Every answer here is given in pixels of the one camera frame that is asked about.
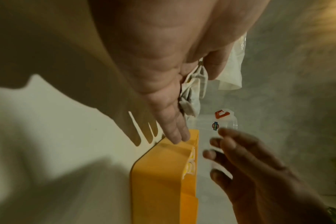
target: yellow container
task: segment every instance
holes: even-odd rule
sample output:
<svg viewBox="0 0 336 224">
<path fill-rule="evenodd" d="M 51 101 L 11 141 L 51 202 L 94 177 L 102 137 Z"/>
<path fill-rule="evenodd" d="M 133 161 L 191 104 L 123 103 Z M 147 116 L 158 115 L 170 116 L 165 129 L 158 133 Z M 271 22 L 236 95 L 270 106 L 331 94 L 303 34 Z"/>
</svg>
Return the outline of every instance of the yellow container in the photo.
<svg viewBox="0 0 336 224">
<path fill-rule="evenodd" d="M 196 224 L 197 156 L 195 174 L 184 169 L 194 150 L 198 154 L 199 131 L 190 130 L 188 142 L 172 144 L 167 138 L 150 149 L 131 171 L 133 224 Z"/>
</svg>

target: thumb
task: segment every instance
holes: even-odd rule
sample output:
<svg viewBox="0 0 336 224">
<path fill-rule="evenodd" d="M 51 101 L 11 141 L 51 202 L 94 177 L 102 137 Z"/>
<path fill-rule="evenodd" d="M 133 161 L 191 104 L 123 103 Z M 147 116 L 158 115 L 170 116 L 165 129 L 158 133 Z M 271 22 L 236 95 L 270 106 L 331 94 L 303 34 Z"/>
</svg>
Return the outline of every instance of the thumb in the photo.
<svg viewBox="0 0 336 224">
<path fill-rule="evenodd" d="M 204 67 L 209 74 L 209 80 L 216 79 L 226 66 L 234 43 L 226 47 L 210 52 L 204 57 Z"/>
<path fill-rule="evenodd" d="M 266 184 L 277 176 L 276 170 L 257 159 L 231 137 L 225 137 L 220 145 L 228 160 L 253 181 Z"/>
</svg>

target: hand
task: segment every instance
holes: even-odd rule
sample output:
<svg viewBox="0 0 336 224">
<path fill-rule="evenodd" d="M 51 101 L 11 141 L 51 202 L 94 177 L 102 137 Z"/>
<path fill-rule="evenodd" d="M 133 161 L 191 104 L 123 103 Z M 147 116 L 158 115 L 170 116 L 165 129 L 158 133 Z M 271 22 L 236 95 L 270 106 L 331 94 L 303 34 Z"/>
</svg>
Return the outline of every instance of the hand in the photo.
<svg viewBox="0 0 336 224">
<path fill-rule="evenodd" d="M 89 0 L 109 54 L 173 143 L 190 138 L 181 82 L 204 58 L 209 79 L 269 0 Z"/>
<path fill-rule="evenodd" d="M 257 138 L 236 130 L 219 129 L 215 150 L 206 159 L 225 167 L 233 176 L 212 170 L 211 178 L 233 204 L 239 224 L 331 224 L 319 196 L 299 180 Z"/>
</svg>

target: skin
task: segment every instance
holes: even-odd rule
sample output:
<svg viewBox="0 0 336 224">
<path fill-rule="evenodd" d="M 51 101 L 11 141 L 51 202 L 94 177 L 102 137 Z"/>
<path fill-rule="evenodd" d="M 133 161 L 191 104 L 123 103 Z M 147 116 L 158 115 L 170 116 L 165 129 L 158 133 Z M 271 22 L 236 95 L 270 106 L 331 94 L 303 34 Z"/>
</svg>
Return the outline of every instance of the skin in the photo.
<svg viewBox="0 0 336 224">
<path fill-rule="evenodd" d="M 254 136 L 225 128 L 203 156 L 226 168 L 229 178 L 212 170 L 211 178 L 233 204 L 238 224 L 331 224 L 317 193 L 301 181 Z"/>
<path fill-rule="evenodd" d="M 209 79 L 217 78 L 268 2 L 89 0 L 110 56 L 175 144 L 190 138 L 178 106 L 184 77 L 204 58 Z"/>
</svg>

